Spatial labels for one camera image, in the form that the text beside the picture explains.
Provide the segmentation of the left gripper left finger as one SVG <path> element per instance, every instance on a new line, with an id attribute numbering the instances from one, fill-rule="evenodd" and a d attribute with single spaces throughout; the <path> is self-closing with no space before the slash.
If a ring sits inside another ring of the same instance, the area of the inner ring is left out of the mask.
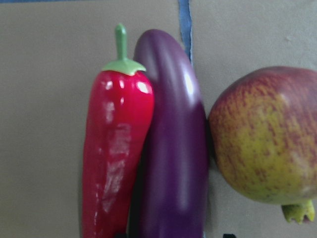
<path id="1" fill-rule="evenodd" d="M 114 235 L 114 238 L 128 238 L 127 233 L 117 233 Z"/>

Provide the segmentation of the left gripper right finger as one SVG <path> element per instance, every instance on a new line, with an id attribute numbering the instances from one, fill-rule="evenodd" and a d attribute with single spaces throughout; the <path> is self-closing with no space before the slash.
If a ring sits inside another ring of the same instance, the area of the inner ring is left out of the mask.
<path id="1" fill-rule="evenodd" d="M 223 234 L 223 238 L 235 238 L 235 234 Z"/>

